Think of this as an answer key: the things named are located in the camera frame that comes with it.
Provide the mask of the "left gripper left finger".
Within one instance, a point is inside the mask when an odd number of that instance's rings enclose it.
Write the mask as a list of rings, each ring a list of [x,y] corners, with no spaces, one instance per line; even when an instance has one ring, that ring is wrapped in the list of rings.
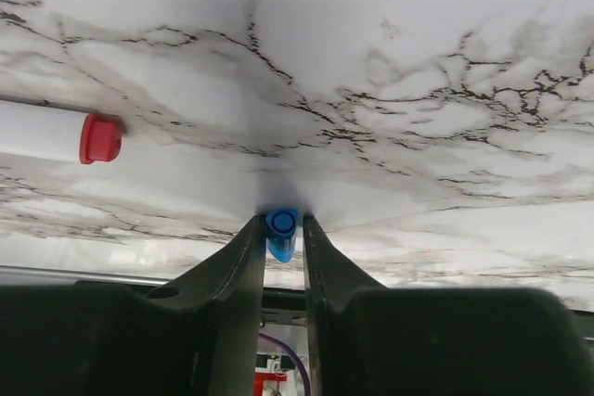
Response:
[[[1,289],[5,395],[248,395],[265,220],[140,294],[101,283]]]

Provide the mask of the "white red marker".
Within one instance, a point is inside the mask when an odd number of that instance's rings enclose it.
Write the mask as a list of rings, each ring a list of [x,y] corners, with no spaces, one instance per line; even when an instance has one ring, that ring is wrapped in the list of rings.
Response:
[[[122,149],[123,128],[96,113],[3,100],[1,152],[44,160],[111,162]]]

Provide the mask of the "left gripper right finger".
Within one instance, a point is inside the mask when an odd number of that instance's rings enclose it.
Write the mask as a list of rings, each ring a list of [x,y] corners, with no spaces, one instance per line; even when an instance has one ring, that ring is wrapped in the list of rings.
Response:
[[[526,287],[389,288],[303,220],[315,395],[589,395],[572,314]]]

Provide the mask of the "small blue marker cap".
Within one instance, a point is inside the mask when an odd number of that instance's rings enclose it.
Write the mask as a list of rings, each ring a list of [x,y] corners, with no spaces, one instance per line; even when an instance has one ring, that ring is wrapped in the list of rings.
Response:
[[[266,246],[279,262],[288,263],[294,254],[299,213],[294,209],[281,208],[265,217]]]

